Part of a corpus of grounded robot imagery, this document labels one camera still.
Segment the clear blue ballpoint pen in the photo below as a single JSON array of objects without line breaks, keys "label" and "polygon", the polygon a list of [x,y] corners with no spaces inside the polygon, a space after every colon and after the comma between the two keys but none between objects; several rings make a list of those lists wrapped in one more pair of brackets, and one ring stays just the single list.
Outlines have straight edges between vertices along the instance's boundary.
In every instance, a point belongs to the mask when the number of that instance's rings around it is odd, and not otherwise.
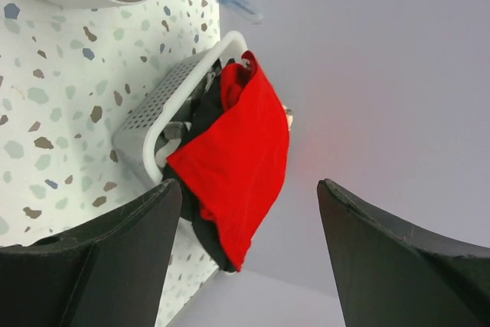
[{"label": "clear blue ballpoint pen", "polygon": [[252,24],[258,25],[263,20],[263,15],[246,0],[216,0],[220,5],[240,15]]}]

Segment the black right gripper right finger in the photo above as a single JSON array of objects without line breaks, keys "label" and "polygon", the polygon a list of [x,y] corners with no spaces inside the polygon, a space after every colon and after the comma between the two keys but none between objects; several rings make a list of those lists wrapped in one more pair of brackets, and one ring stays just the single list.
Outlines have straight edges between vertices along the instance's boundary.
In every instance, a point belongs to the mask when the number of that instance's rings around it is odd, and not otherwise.
[{"label": "black right gripper right finger", "polygon": [[318,205],[347,326],[487,326],[489,249],[428,231],[330,179]]}]

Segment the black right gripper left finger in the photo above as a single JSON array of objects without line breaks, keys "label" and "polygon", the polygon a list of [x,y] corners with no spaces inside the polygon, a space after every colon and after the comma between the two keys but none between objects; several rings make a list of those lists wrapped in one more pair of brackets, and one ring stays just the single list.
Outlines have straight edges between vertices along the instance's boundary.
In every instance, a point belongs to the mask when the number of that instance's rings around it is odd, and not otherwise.
[{"label": "black right gripper left finger", "polygon": [[181,212],[174,180],[32,245],[1,249],[3,326],[153,326]]}]

